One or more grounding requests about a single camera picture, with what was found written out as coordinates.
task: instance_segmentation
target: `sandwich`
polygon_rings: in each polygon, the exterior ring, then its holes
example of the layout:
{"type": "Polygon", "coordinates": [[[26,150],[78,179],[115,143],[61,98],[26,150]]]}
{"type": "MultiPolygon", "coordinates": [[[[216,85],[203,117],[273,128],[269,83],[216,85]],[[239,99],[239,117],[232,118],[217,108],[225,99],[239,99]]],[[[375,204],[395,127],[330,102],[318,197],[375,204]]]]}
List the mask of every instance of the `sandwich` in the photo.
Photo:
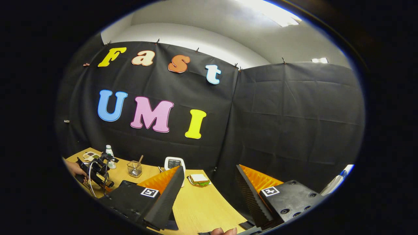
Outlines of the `sandwich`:
{"type": "Polygon", "coordinates": [[[210,183],[210,180],[208,180],[203,174],[191,174],[189,179],[192,184],[198,186],[206,186],[210,183]]]}

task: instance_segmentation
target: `human hand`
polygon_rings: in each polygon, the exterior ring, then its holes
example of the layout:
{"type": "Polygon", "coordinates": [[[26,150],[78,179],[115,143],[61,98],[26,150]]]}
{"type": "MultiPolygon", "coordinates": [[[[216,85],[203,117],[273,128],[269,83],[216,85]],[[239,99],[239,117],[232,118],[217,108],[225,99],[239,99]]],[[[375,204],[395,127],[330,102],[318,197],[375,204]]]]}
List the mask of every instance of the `human hand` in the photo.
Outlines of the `human hand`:
{"type": "Polygon", "coordinates": [[[237,235],[237,227],[224,232],[221,228],[215,228],[210,235],[237,235]]]}
{"type": "Polygon", "coordinates": [[[87,174],[80,168],[80,166],[76,162],[70,162],[66,159],[64,160],[64,162],[72,176],[76,176],[76,174],[84,175],[84,183],[87,183],[87,174]]]}

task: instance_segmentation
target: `orange soft pad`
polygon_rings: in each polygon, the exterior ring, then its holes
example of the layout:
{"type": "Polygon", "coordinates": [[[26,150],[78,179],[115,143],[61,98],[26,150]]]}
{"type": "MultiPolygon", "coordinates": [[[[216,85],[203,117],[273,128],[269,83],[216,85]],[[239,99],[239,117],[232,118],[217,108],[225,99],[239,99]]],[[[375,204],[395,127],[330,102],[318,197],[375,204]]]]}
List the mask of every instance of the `orange soft pad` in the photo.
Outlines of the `orange soft pad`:
{"type": "Polygon", "coordinates": [[[249,167],[246,167],[243,165],[240,165],[240,167],[244,171],[244,173],[247,175],[248,179],[250,180],[252,186],[257,191],[257,193],[260,193],[262,189],[266,189],[271,186],[283,184],[282,181],[276,180],[273,177],[270,177],[259,171],[253,170],[249,167]]]}
{"type": "Polygon", "coordinates": [[[170,182],[171,178],[173,177],[174,173],[177,171],[178,168],[179,166],[176,166],[168,171],[161,172],[160,174],[153,176],[145,181],[142,181],[137,185],[145,188],[156,189],[160,191],[160,194],[163,194],[168,183],[170,182]]]}

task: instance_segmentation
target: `small bottle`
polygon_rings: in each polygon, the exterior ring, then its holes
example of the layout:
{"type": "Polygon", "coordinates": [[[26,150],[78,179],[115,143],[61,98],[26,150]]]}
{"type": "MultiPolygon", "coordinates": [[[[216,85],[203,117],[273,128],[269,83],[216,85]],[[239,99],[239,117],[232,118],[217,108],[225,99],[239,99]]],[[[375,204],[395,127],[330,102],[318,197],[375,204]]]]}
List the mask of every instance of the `small bottle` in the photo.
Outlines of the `small bottle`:
{"type": "MultiPolygon", "coordinates": [[[[106,153],[114,157],[112,147],[110,145],[106,145],[106,153]]],[[[110,169],[116,169],[116,163],[112,160],[109,161],[107,166],[110,169]]]]}

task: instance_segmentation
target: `ceiling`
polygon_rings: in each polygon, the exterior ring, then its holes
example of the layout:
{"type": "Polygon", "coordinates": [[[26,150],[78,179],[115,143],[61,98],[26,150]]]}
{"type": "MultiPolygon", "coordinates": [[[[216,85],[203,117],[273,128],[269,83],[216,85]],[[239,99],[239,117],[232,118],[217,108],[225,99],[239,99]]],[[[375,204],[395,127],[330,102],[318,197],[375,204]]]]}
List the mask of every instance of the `ceiling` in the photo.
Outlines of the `ceiling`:
{"type": "Polygon", "coordinates": [[[330,63],[350,67],[344,54],[306,20],[281,27],[235,0],[165,0],[130,17],[131,26],[175,23],[206,29],[239,42],[272,64],[283,62],[282,57],[286,62],[326,57],[330,63]]]}

